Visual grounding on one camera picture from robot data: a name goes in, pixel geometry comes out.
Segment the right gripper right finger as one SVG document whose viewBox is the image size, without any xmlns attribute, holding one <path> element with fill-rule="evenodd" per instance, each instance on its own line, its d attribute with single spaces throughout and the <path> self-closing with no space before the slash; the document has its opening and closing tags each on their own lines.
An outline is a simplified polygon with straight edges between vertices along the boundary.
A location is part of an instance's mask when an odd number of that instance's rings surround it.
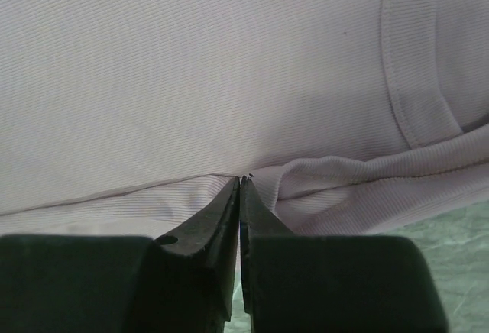
<svg viewBox="0 0 489 333">
<path fill-rule="evenodd" d="M 263 236 L 267 238 L 290 236 L 293 232 L 264 204 L 253 184 L 251 174 L 241 178 L 239 231 L 244 310 L 250 315 L 251 323 L 254 323 L 251 272 L 257 268 L 252 266 L 254 261 L 252 241 Z"/>
</svg>

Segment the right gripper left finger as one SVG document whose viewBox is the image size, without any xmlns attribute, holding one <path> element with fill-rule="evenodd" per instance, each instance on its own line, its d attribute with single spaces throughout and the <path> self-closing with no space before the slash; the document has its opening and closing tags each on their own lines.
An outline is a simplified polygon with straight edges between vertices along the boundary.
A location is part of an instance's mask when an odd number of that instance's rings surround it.
<svg viewBox="0 0 489 333">
<path fill-rule="evenodd" d="M 160 313 L 165 332 L 222 332 L 232 315 L 240 179 L 156 239 L 164 253 Z"/>
</svg>

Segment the pink tank top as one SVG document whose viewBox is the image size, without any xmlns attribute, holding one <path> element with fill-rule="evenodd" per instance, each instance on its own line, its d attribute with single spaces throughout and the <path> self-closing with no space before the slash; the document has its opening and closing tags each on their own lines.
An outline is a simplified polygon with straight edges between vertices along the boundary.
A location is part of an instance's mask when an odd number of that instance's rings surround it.
<svg viewBox="0 0 489 333">
<path fill-rule="evenodd" d="M 488 0 L 1 0 L 1 231 L 156 235 L 250 174 L 303 234 L 488 197 Z"/>
</svg>

